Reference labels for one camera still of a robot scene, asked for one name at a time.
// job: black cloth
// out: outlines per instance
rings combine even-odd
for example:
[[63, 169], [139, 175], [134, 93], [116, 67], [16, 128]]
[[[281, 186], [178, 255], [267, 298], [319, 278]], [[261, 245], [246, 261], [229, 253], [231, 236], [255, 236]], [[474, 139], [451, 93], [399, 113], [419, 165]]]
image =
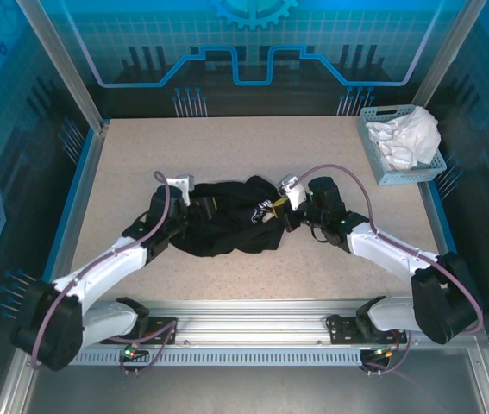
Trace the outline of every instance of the black cloth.
[[197, 184], [190, 195], [191, 201], [214, 197], [217, 209], [208, 222], [189, 223], [185, 236], [171, 241], [176, 248], [195, 256], [212, 257], [234, 249], [260, 253], [279, 247], [284, 223], [276, 217], [263, 223], [279, 194], [263, 178], [253, 176], [245, 183]]

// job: beige countertop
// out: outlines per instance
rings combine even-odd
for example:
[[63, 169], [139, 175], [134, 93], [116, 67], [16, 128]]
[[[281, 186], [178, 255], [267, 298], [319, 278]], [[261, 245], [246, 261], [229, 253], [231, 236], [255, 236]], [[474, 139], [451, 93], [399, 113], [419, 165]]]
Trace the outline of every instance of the beige countertop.
[[[415, 184], [377, 186], [357, 135], [355, 116], [115, 119], [110, 122], [72, 268], [108, 248], [148, 208], [167, 177], [189, 173], [197, 183], [244, 180], [258, 174], [276, 184], [288, 173], [336, 163], [356, 173], [386, 232], [435, 252]], [[325, 170], [349, 210], [367, 214], [356, 184]], [[277, 251], [198, 258], [168, 248], [105, 298], [137, 300], [371, 298], [406, 294], [410, 285], [367, 260], [311, 238], [307, 228], [285, 233]]]

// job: blue plastic basket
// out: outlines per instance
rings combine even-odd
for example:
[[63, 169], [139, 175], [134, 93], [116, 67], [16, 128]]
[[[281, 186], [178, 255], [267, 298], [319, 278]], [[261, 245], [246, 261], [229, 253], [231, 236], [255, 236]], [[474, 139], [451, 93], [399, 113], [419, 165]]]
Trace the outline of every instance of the blue plastic basket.
[[388, 122], [391, 119], [410, 114], [415, 105], [373, 106], [363, 108], [360, 112], [359, 135], [367, 158], [371, 163], [374, 178], [379, 185], [421, 183], [431, 181], [437, 174], [446, 170], [447, 166], [438, 149], [434, 159], [429, 165], [419, 163], [418, 166], [407, 171], [385, 170], [380, 159], [381, 154], [376, 144], [368, 135], [367, 122]]

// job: white cloth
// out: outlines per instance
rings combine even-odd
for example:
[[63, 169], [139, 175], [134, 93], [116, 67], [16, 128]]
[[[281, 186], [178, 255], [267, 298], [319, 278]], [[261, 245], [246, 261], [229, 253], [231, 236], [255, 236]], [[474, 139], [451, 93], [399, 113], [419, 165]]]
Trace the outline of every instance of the white cloth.
[[368, 122], [367, 129], [387, 170], [409, 170], [419, 162], [430, 164], [442, 141], [437, 120], [420, 106], [386, 123]]

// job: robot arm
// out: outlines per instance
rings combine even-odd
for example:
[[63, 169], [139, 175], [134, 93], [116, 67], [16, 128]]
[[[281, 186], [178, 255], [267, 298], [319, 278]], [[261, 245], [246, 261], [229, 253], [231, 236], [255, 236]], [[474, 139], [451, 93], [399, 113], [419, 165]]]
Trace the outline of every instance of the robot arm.
[[382, 231], [374, 233], [368, 218], [346, 210], [332, 178], [311, 180], [309, 192], [297, 181], [293, 176], [281, 181], [279, 188], [285, 201], [275, 205], [275, 214], [285, 218], [288, 231], [301, 223], [320, 229], [331, 245], [411, 282], [410, 297], [376, 298], [358, 310], [365, 336], [384, 335], [394, 329], [420, 330], [432, 341], [444, 344], [476, 321], [476, 312], [457, 286], [419, 259], [422, 255], [443, 266], [475, 292], [472, 277], [459, 256], [423, 252]]
[[[40, 339], [38, 359], [44, 365], [58, 370], [67, 366], [81, 348], [92, 343], [113, 336], [135, 339], [144, 336], [148, 312], [142, 305], [127, 298], [118, 299], [114, 304], [93, 305], [112, 286], [150, 263], [167, 248], [173, 237], [185, 230], [193, 177], [167, 179], [167, 183], [171, 189], [169, 210], [159, 230], [142, 243], [122, 249], [135, 244], [160, 220], [166, 201], [163, 186], [153, 195], [149, 210], [126, 228], [108, 250], [91, 262], [95, 264], [58, 303]], [[87, 266], [52, 283], [37, 281], [27, 289], [10, 336], [10, 341], [16, 347], [32, 353], [43, 318], [53, 301], [79, 278]]]

